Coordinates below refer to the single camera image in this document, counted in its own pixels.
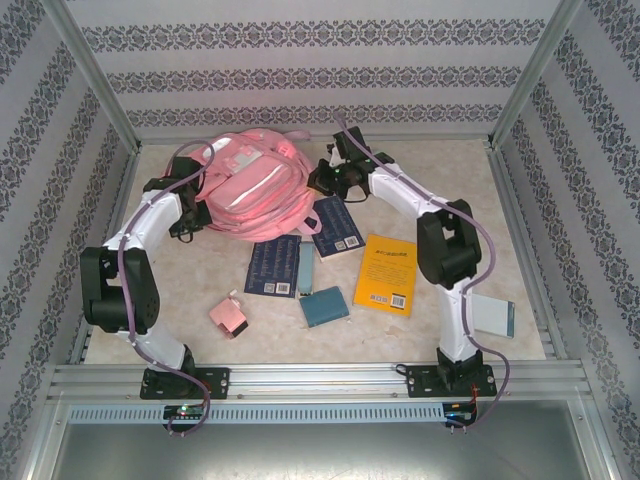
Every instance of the black bracket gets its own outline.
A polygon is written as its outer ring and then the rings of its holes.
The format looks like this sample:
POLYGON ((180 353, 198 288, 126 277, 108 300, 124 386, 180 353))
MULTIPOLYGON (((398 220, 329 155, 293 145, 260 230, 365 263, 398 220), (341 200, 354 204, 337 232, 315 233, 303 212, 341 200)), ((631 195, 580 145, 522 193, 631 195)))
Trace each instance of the black bracket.
POLYGON ((135 306, 135 327, 145 335, 158 319, 160 295, 147 252, 131 248, 124 252, 124 272, 118 271, 117 252, 107 247, 87 247, 80 254, 82 304, 87 323, 107 333, 129 330, 122 287, 108 280, 126 273, 135 306))
POLYGON ((457 382, 451 390, 442 381, 438 365, 407 366, 403 375, 407 377, 409 398, 470 397, 474 385, 478 397, 494 397, 498 393, 489 365, 483 365, 476 375, 457 382))
MULTIPOLYGON (((472 217, 471 207, 464 200, 447 205, 472 217)), ((482 259, 476 229, 446 210, 425 213, 417 220, 418 267, 432 285, 447 290, 465 278, 473 278, 482 259), (445 236, 444 231, 453 232, 445 236)))
MULTIPOLYGON (((349 132, 358 143, 371 151, 367 147, 359 127, 352 127, 349 132)), ((359 186, 364 192, 366 200, 371 194, 369 175, 378 165, 351 143, 343 132, 336 133, 333 138, 335 144, 327 145, 327 152, 331 155, 335 146, 345 163, 331 167, 329 162, 321 158, 318 167, 309 174, 307 186, 319 191, 324 196, 330 197, 335 194, 342 200, 346 200, 351 187, 359 186)), ((382 163, 395 163, 395 160, 384 152, 376 153, 374 156, 382 163)))
MULTIPOLYGON (((200 168, 202 168, 202 165, 190 157, 176 157, 173 159, 169 174, 161 178, 152 178, 144 186, 143 191, 164 190, 193 175, 200 168)), ((193 240, 195 232, 199 232, 205 226, 211 224, 211 214, 206 202, 204 200, 196 202, 196 196, 204 186, 204 177, 205 174, 174 191, 180 197, 182 216, 169 228, 171 238, 177 237, 180 241, 189 243, 193 240)))
MULTIPOLYGON (((231 370, 225 367, 196 367, 187 347, 182 371, 200 380, 209 390, 212 400, 226 400, 231 370)), ((201 400, 204 393, 195 383, 170 372, 147 368, 140 386, 142 400, 201 400)))
POLYGON ((464 362, 452 362, 438 349, 437 365, 397 365, 406 377, 410 398, 493 397, 498 392, 493 369, 482 362, 482 352, 464 362))

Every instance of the metal panel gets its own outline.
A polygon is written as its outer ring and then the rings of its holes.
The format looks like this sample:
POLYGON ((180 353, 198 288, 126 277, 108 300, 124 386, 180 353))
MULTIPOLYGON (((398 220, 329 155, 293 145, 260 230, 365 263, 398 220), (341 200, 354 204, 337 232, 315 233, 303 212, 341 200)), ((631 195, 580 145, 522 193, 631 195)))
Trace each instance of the metal panel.
POLYGON ((152 425, 69 425, 54 478, 589 477, 566 404, 518 402, 467 435, 435 423, 215 425, 176 439, 152 425))
MULTIPOLYGON (((162 405, 74 405, 73 425, 139 425, 162 423, 162 405)), ((442 403, 313 404, 313 405, 213 405, 207 424, 303 424, 443 422, 442 403)), ((177 424, 195 423, 177 420, 177 424)))
POLYGON ((62 404, 44 407, 26 466, 22 470, 23 480, 52 477, 68 425, 69 409, 68 405, 62 404))
POLYGON ((567 402, 591 478, 622 478, 594 400, 567 402))

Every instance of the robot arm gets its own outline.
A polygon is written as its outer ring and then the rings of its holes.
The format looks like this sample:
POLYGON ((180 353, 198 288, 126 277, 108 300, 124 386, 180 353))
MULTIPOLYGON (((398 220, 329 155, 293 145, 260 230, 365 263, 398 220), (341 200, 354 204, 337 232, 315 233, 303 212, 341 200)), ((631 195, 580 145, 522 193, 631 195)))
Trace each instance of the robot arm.
MULTIPOLYGON (((228 138, 222 138, 213 148, 217 152, 228 143, 228 138)), ((149 368, 158 372, 163 369, 156 364, 188 374, 195 369, 188 347, 178 342, 162 323, 156 324, 160 296, 151 272, 150 258, 167 231, 172 237, 181 238, 185 234, 193 235, 211 222, 205 203, 195 201, 199 179, 184 183, 184 179, 197 175, 201 169, 202 165, 189 157, 172 158, 169 174, 152 179, 145 185, 140 205, 120 231, 102 247, 88 247, 80 255, 83 309, 87 322, 130 341, 124 292, 115 281, 119 274, 125 273, 134 306, 135 344, 142 354, 155 360, 149 368), (159 196, 173 185, 177 188, 159 196), (132 230, 126 233, 139 213, 132 230), (125 272, 119 272, 117 253, 125 236, 125 272)))
MULTIPOLYGON (((397 164, 389 164, 387 168, 396 174, 403 174, 397 164)), ((428 196, 441 204, 447 203, 447 200, 433 195, 421 185, 413 182, 420 190, 428 193, 428 196)), ((444 238, 442 219, 453 222, 446 212, 442 212, 439 207, 432 201, 426 200, 423 196, 418 195, 413 189, 409 188, 405 183, 401 182, 398 177, 392 176, 386 170, 378 167, 369 175, 369 189, 371 194, 378 197, 396 210, 402 213, 410 220, 416 220, 418 223, 418 264, 423 275, 433 283, 438 291, 438 300, 440 305, 440 351, 452 362, 465 361, 476 355, 476 348, 469 342, 465 335, 462 325, 462 289, 469 283, 471 276, 474 275, 475 265, 480 261, 480 248, 475 230, 471 232, 461 232, 463 230, 454 225, 454 235, 450 237, 451 241, 444 238), (449 244, 462 244, 467 247, 468 256, 462 261, 467 260, 466 269, 458 272, 447 272, 450 270, 452 263, 460 263, 455 259, 456 252, 453 248, 447 248, 449 244), (447 274, 454 273, 454 278, 446 278, 447 274)), ((460 205, 460 207, 468 209, 468 205, 460 205)), ((471 319, 471 298, 469 296, 467 305, 467 318, 471 319)), ((473 322, 468 322, 471 335, 474 333, 473 322)))

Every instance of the small pink package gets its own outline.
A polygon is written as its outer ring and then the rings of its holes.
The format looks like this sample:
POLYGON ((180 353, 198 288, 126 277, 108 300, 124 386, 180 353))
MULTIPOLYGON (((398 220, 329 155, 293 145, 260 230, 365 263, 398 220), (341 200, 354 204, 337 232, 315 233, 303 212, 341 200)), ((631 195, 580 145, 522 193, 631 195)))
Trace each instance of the small pink package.
POLYGON ((232 291, 209 312, 213 323, 229 338, 237 337, 249 326, 247 317, 240 311, 240 302, 234 297, 236 293, 237 290, 232 291))

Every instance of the marble floor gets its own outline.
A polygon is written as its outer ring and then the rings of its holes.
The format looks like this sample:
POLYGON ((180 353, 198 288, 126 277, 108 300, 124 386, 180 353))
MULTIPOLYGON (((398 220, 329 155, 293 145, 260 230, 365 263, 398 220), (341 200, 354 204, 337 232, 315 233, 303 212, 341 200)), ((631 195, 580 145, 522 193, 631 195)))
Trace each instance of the marble floor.
MULTIPOLYGON (((326 156, 325 143, 298 144, 312 161, 326 156)), ((544 351, 527 298, 489 163, 480 140, 373 142, 414 180, 438 195, 464 198, 492 235, 497 248, 493 275, 477 293, 511 300, 516 305, 515 338, 478 332, 481 343, 502 351, 512 360, 544 359, 544 351)), ((142 186, 159 176, 175 146, 142 149, 127 216, 138 205, 142 186)), ((360 232, 415 242, 415 223, 383 201, 370 197, 349 205, 360 232)), ((314 290, 338 285, 351 315, 309 329, 296 299, 264 297, 242 292, 252 244, 233 242, 203 231, 190 244, 167 234, 153 260, 161 297, 159 322, 187 344, 197 363, 325 363, 433 361, 439 339, 435 289, 418 271, 413 311, 409 318, 351 305, 363 250, 340 260, 315 263, 314 290), (249 328, 233 340, 211 322, 207 312, 233 289, 248 318, 249 328)), ((487 248, 479 271, 486 268, 487 248)), ((132 348, 114 335, 94 328, 86 363, 143 363, 132 348)))

